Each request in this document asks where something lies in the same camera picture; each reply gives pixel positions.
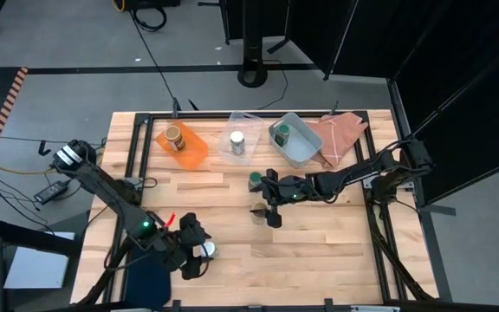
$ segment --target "can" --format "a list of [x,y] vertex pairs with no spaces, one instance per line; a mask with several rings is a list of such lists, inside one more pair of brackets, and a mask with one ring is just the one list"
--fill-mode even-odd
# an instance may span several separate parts
[[179,127],[169,126],[165,130],[165,138],[169,141],[169,145],[173,151],[180,151],[185,147],[185,142]]
[[278,146],[282,147],[288,142],[288,137],[290,135],[290,127],[288,125],[280,125],[275,131],[275,142]]
[[243,133],[235,131],[230,134],[230,144],[232,145],[232,152],[240,155],[246,150],[246,142],[243,138]]
[[248,188],[251,191],[254,187],[261,184],[261,173],[252,172],[249,174]]

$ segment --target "concrete floor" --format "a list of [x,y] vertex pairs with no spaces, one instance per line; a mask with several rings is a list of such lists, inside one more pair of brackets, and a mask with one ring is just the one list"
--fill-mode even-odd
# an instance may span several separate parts
[[[144,36],[160,65],[239,64],[241,44],[224,45],[218,8],[198,7],[184,0],[166,9],[163,31]],[[152,16],[144,16],[148,21]],[[266,48],[274,41],[265,44]],[[285,63],[310,63],[289,44],[267,58]],[[0,14],[0,67],[30,68],[152,66],[127,13],[114,11],[108,0],[8,1]],[[287,71],[289,86],[283,101],[271,108],[391,108],[384,81],[323,81],[316,70]],[[200,109],[251,109],[278,98],[282,73],[270,72],[257,89],[241,87],[235,72],[165,74],[180,104],[192,99]],[[29,75],[3,135],[46,140],[83,139],[99,142],[107,134],[113,111],[170,110],[171,100],[159,74]],[[40,171],[50,156],[37,154],[37,144],[0,140],[0,166]],[[65,179],[56,175],[52,180]],[[27,195],[40,191],[43,177],[0,179]],[[50,224],[79,216],[92,196],[79,192],[62,202],[43,206],[39,215]],[[456,302],[499,304],[499,174],[442,200],[457,208],[456,217],[433,216],[450,290]],[[36,228],[0,201],[3,220]],[[73,218],[71,228],[85,224]],[[67,303],[66,292],[21,302],[17,311],[51,308]]]

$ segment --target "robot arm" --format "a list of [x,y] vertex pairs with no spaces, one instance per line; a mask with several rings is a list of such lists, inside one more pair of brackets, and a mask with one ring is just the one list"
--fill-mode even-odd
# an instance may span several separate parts
[[95,160],[96,152],[88,143],[72,140],[54,155],[51,166],[78,180],[83,189],[101,198],[117,214],[120,226],[126,231],[129,248],[156,253],[169,271],[181,269],[184,279],[199,277],[202,258],[194,257],[192,249],[211,236],[205,233],[196,215],[186,214],[180,219],[180,230],[169,231],[159,216],[139,207],[141,188],[113,179]]
[[[394,160],[392,152],[400,149],[400,161]],[[375,157],[362,161],[338,172],[307,173],[305,178],[286,176],[278,179],[278,173],[267,170],[262,183],[252,192],[262,192],[263,199],[271,206],[267,211],[269,226],[282,226],[282,216],[277,207],[303,201],[323,201],[332,204],[344,187],[364,179],[372,179],[372,199],[392,202],[396,198],[398,185],[427,174],[433,164],[424,147],[418,140],[394,142],[380,151]]]

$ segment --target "black curtain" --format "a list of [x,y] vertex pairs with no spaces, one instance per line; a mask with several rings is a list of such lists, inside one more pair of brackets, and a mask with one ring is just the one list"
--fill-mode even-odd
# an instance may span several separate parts
[[419,133],[435,170],[423,177],[427,202],[499,171],[499,66]]
[[453,1],[397,77],[412,131],[498,55],[499,1]]
[[336,56],[354,0],[292,0],[290,39],[325,74]]
[[393,77],[450,0],[359,0],[334,74]]
[[447,107],[418,133],[427,203],[499,171],[499,1],[453,1],[396,82],[412,132]]
[[[227,0],[226,15],[230,39],[242,39],[243,0]],[[288,0],[263,0],[263,36],[284,36]]]

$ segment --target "green lid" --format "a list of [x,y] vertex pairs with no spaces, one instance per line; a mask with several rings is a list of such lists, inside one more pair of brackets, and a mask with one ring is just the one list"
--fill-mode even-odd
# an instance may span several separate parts
[[290,132],[290,128],[287,125],[280,125],[278,127],[278,131],[281,132],[281,133],[289,133]]
[[259,172],[252,172],[249,174],[249,180],[253,182],[259,182],[261,181],[261,173]]

